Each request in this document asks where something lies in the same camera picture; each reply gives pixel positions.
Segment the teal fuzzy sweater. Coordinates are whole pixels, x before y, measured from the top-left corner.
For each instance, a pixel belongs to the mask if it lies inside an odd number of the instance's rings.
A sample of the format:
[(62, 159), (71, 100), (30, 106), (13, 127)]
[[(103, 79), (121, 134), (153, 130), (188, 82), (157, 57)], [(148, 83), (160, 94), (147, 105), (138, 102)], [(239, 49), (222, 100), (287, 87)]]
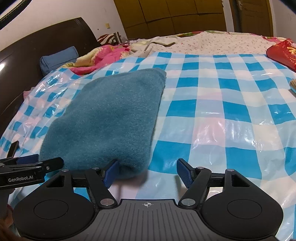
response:
[(141, 174), (149, 165), (165, 81), (165, 71), (152, 68), (89, 82), (50, 124), (39, 159), (60, 157), (72, 171), (117, 160), (119, 179)]

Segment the blue checkered plastic sheet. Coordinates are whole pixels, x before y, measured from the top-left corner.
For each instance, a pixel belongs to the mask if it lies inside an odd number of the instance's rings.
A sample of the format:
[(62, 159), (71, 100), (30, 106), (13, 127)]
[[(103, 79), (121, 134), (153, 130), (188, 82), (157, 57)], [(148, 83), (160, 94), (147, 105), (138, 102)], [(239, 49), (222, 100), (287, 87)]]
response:
[(1, 157), (39, 152), (45, 134), (80, 90), (99, 77), (147, 68), (166, 72), (147, 180), (112, 184), (116, 199), (179, 199), (176, 161), (215, 173), (235, 169), (283, 208), (279, 240), (295, 238), (295, 73), (265, 55), (154, 53), (128, 57), (85, 76), (66, 68), (43, 78), (1, 137)]

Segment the dark wooden headboard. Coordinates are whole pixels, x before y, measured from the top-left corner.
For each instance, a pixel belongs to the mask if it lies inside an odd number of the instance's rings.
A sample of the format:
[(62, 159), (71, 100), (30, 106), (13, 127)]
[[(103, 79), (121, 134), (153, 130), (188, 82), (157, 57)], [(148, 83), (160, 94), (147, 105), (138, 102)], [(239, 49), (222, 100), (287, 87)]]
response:
[(23, 92), (43, 78), (40, 58), (74, 46), (80, 56), (98, 46), (82, 18), (63, 21), (36, 31), (1, 51), (1, 132), (23, 103)]

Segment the blue pillow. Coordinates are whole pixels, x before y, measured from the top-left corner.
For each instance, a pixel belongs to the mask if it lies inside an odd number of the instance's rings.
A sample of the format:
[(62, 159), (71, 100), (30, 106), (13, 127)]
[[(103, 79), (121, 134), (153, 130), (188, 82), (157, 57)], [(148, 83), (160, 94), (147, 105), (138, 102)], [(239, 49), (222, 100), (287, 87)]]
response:
[(78, 52), (74, 46), (71, 46), (55, 54), (42, 56), (40, 58), (41, 72), (43, 76), (46, 76), (51, 71), (58, 69), (66, 63), (75, 62), (78, 57)]

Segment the pink floral quilt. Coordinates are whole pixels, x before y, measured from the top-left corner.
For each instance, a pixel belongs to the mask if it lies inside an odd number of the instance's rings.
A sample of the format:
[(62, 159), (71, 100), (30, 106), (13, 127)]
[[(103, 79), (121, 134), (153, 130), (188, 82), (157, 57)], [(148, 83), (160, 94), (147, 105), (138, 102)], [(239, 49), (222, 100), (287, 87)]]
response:
[(62, 65), (61, 68), (68, 68), (79, 76), (87, 75), (134, 53), (135, 51), (132, 51), (129, 46), (103, 45), (91, 50), (86, 55), (78, 57), (75, 62)]

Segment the white dotted bed sheet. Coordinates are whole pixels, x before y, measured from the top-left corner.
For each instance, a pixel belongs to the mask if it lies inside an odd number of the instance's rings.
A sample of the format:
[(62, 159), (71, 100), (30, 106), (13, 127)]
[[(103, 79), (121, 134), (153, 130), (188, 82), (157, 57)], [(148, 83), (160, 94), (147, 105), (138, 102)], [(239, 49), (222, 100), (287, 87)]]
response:
[(154, 52), (194, 55), (265, 54), (283, 37), (265, 37), (251, 33), (222, 31), (190, 32), (151, 39), (130, 41), (129, 54), (145, 58)]

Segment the red striped cloth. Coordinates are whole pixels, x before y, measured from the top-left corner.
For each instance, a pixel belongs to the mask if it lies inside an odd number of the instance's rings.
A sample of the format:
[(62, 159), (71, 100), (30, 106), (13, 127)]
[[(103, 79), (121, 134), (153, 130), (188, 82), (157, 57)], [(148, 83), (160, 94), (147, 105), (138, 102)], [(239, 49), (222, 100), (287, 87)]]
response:
[(104, 34), (97, 39), (97, 42), (100, 45), (117, 45), (118, 44), (114, 34)]

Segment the red plastic bag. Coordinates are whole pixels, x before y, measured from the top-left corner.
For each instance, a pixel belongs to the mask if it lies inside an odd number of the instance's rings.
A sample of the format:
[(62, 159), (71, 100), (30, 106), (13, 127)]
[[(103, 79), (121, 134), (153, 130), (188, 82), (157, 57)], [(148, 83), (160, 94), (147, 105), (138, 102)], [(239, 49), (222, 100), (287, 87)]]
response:
[(266, 51), (267, 57), (287, 66), (290, 70), (295, 71), (295, 42), (291, 39), (286, 39), (269, 47)]

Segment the brown wooden wardrobe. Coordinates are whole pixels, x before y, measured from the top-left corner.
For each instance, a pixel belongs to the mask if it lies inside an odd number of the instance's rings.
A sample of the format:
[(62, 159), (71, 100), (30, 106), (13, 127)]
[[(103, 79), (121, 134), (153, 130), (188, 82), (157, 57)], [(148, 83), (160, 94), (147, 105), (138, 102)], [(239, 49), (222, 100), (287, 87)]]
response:
[(129, 40), (194, 31), (226, 31), (222, 1), (117, 0), (114, 3)]

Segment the brown wooden door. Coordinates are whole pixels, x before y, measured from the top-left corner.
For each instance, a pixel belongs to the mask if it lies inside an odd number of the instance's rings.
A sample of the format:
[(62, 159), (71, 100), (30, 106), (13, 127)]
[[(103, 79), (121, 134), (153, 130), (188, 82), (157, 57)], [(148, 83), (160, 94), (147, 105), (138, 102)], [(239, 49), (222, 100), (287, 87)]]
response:
[(234, 31), (273, 37), (273, 19), (267, 0), (230, 0)]

